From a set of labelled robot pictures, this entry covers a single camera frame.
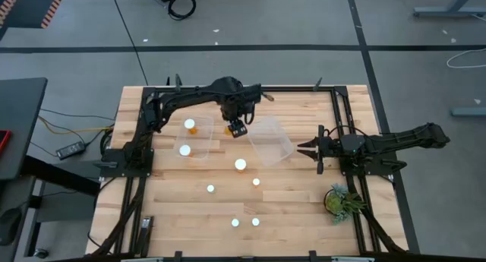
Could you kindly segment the grey metal bracket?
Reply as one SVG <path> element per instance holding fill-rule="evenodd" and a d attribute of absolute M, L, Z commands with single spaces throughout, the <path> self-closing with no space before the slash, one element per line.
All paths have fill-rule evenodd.
<path fill-rule="evenodd" d="M 140 240 L 150 240 L 150 236 L 153 229 L 154 217 L 153 216 L 146 216 L 144 217 L 141 228 L 140 228 Z"/>

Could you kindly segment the frosted plastic bin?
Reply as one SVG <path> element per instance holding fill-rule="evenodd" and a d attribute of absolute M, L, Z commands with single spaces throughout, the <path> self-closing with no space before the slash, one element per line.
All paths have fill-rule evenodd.
<path fill-rule="evenodd" d="M 264 166 L 273 166 L 294 152 L 294 145 L 275 116 L 264 116 L 254 122 L 248 138 Z"/>

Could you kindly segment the orange striped floor mat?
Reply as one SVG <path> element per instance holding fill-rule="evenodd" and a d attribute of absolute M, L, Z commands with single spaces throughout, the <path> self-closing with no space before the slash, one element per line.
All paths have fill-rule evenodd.
<path fill-rule="evenodd" d="M 62 0 L 0 0 L 0 41 L 8 28 L 46 29 Z"/>

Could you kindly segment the black desk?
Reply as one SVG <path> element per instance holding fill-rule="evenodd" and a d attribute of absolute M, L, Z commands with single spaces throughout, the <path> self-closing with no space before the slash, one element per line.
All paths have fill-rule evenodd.
<path fill-rule="evenodd" d="M 0 181 L 21 173 L 48 80 L 44 77 L 0 80 L 0 131 L 10 131 L 0 151 Z"/>

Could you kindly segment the red object on desk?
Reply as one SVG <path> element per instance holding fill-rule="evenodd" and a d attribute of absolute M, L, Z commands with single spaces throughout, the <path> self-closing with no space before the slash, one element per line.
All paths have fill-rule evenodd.
<path fill-rule="evenodd" d="M 10 137 L 11 137 L 11 131 L 0 130 L 0 155 L 2 154 L 2 151 L 7 146 Z"/>

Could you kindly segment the black power adapter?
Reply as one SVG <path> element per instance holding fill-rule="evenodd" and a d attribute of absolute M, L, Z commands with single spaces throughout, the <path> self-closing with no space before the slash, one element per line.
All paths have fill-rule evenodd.
<path fill-rule="evenodd" d="M 74 144 L 67 145 L 66 147 L 56 150 L 55 154 L 60 160 L 67 159 L 68 157 L 75 156 L 83 153 L 86 150 L 84 142 L 79 141 Z"/>

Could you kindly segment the potted succulent plant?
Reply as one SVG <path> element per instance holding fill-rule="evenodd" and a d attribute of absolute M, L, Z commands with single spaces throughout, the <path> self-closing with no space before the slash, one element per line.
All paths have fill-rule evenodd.
<path fill-rule="evenodd" d="M 334 217 L 335 225 L 345 222 L 354 213 L 360 213 L 367 207 L 357 193 L 351 192 L 344 185 L 332 184 L 323 199 L 325 209 Z"/>

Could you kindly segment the grey desk foot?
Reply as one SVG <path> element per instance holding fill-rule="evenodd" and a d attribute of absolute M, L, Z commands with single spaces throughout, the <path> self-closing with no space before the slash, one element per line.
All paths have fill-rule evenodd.
<path fill-rule="evenodd" d="M 486 107 L 458 107 L 450 110 L 452 116 L 486 117 Z"/>
<path fill-rule="evenodd" d="M 486 8 L 466 7 L 469 0 L 452 0 L 447 6 L 443 7 L 416 7 L 412 14 L 415 17 L 479 17 L 484 19 Z"/>

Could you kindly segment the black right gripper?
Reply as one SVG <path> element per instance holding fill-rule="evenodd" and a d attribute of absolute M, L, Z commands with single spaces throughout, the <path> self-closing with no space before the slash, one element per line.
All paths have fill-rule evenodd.
<path fill-rule="evenodd" d="M 312 140 L 299 144 L 302 148 L 317 148 L 315 150 L 298 150 L 299 153 L 317 160 L 317 174 L 322 175 L 324 171 L 323 159 L 325 157 L 337 158 L 342 152 L 339 139 L 332 139 L 325 135 L 326 129 L 323 125 L 318 126 L 318 134 Z"/>

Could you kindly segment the silver aluminium extrusion piece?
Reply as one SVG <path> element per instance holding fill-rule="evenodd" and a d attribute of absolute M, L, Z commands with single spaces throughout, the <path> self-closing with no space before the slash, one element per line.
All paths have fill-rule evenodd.
<path fill-rule="evenodd" d="M 372 257 L 332 256 L 332 262 L 375 262 Z"/>
<path fill-rule="evenodd" d="M 120 262 L 174 262 L 173 257 L 137 257 L 132 259 L 124 259 Z"/>

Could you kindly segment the clear plastic bin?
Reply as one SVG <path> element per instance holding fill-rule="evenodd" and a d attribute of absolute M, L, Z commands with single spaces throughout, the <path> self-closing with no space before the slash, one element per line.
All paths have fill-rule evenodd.
<path fill-rule="evenodd" d="M 196 122 L 197 133 L 189 134 L 184 127 L 186 119 L 192 118 Z M 178 129 L 178 134 L 175 139 L 173 150 L 176 156 L 185 159 L 205 159 L 210 150 L 212 136 L 213 136 L 214 123 L 213 119 L 208 115 L 186 115 L 181 120 L 181 125 Z M 192 149 L 192 157 L 184 157 L 179 155 L 179 147 L 183 144 L 187 144 Z"/>

